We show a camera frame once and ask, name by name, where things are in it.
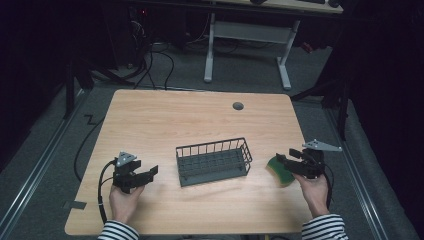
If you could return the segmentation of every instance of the person's right hand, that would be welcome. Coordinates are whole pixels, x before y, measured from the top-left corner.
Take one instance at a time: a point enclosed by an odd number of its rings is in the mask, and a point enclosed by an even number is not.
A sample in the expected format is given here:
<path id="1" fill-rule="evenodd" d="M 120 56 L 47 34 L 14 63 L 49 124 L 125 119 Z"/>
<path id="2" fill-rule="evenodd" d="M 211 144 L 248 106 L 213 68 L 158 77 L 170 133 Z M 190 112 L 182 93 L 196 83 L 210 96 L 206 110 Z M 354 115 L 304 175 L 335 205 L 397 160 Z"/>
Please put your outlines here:
<path id="1" fill-rule="evenodd" d="M 316 179 L 307 179 L 301 175 L 293 174 L 299 181 L 303 197 L 308 203 L 312 217 L 330 214 L 327 208 L 328 185 L 323 175 Z"/>

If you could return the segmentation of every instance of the wooden table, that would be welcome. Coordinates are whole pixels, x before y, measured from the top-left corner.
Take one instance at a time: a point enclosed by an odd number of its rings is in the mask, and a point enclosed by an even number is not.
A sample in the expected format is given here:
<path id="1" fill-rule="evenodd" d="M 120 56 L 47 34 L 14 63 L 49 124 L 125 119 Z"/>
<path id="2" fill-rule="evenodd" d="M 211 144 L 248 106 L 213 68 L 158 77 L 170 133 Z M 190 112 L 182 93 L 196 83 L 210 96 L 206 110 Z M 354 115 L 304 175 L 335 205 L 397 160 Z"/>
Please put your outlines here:
<path id="1" fill-rule="evenodd" d="M 241 102 L 243 110 L 233 109 Z M 181 187 L 176 147 L 244 137 L 253 157 L 247 176 Z M 103 222 L 97 184 L 121 150 L 142 160 L 137 172 L 159 165 L 130 223 L 140 233 L 259 234 L 300 232 L 311 219 L 298 182 L 280 188 L 266 169 L 275 153 L 304 143 L 290 98 L 282 94 L 118 90 L 111 102 L 65 226 L 70 235 L 97 235 Z M 112 176 L 110 167 L 105 177 Z M 102 195 L 110 218 L 109 190 Z"/>

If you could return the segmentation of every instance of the hand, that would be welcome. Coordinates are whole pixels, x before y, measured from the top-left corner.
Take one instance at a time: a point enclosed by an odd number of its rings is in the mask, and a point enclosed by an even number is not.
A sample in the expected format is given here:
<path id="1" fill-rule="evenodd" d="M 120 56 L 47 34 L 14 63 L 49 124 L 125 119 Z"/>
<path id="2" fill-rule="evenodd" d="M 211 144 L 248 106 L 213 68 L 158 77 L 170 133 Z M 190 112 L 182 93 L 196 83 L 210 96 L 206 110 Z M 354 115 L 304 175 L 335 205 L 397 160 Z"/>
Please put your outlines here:
<path id="1" fill-rule="evenodd" d="M 330 211 L 327 208 L 328 185 L 325 177 L 321 175 L 316 179 L 307 179 L 298 174 L 293 174 L 293 176 L 300 183 L 303 197 L 308 203 L 312 217 L 329 214 Z"/>
<path id="2" fill-rule="evenodd" d="M 120 188 L 112 185 L 109 195 L 110 207 L 112 208 L 112 219 L 128 224 L 128 221 L 137 209 L 138 198 L 143 190 L 144 186 L 134 189 L 130 194 L 126 194 L 122 192 Z"/>

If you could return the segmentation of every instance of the metal bracket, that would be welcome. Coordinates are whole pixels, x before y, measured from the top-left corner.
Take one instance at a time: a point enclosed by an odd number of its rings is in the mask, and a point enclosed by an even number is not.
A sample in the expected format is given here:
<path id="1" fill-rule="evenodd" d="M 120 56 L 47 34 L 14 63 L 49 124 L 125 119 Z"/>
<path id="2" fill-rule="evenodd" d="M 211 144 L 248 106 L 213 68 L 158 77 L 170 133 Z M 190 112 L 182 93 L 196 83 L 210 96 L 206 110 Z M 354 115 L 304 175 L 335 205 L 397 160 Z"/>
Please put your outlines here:
<path id="1" fill-rule="evenodd" d="M 302 147 L 314 149 L 314 150 L 321 150 L 321 151 L 332 151 L 332 152 L 343 151 L 342 147 L 335 147 L 326 143 L 319 142 L 316 139 L 314 139 L 314 141 L 302 144 Z"/>
<path id="2" fill-rule="evenodd" d="M 86 202 L 78 202 L 78 201 L 65 201 L 65 203 L 63 204 L 63 208 L 64 209 L 71 209 L 71 208 L 75 208 L 75 209 L 81 209 L 84 210 L 85 206 L 87 205 Z"/>
<path id="3" fill-rule="evenodd" d="M 118 160 L 116 162 L 116 166 L 122 167 L 125 164 L 127 164 L 127 163 L 129 163 L 129 162 L 131 162 L 132 160 L 135 160 L 135 159 L 137 159 L 136 155 L 132 155 L 132 154 L 121 151 L 119 153 L 119 157 L 118 157 Z"/>

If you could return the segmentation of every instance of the finger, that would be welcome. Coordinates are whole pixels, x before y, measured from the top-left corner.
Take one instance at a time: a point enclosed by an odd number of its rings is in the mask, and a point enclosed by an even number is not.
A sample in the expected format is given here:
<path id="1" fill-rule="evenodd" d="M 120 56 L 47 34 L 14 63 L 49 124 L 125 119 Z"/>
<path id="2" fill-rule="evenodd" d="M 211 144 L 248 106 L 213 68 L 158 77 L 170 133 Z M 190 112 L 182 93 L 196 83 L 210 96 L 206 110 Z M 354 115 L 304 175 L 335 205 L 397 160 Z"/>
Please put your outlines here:
<path id="1" fill-rule="evenodd" d="M 137 187 L 137 188 L 134 190 L 134 193 L 135 193 L 136 195 L 140 195 L 140 194 L 144 191 L 144 187 L 145 187 L 145 186 Z"/>
<path id="2" fill-rule="evenodd" d="M 317 179 L 320 182 L 327 183 L 327 179 L 325 178 L 324 174 L 321 174 Z"/>
<path id="3" fill-rule="evenodd" d="M 303 181 L 305 181 L 305 178 L 303 176 L 300 176 L 299 174 L 296 173 L 292 173 L 293 177 L 296 178 L 297 181 L 299 181 L 300 183 L 302 183 Z"/>
<path id="4" fill-rule="evenodd" d="M 119 194 L 124 194 L 124 192 L 121 190 L 121 188 L 120 187 L 117 187 L 117 186 L 115 186 L 115 185 L 112 185 L 111 187 L 110 187 L 110 192 L 112 193 L 119 193 Z"/>

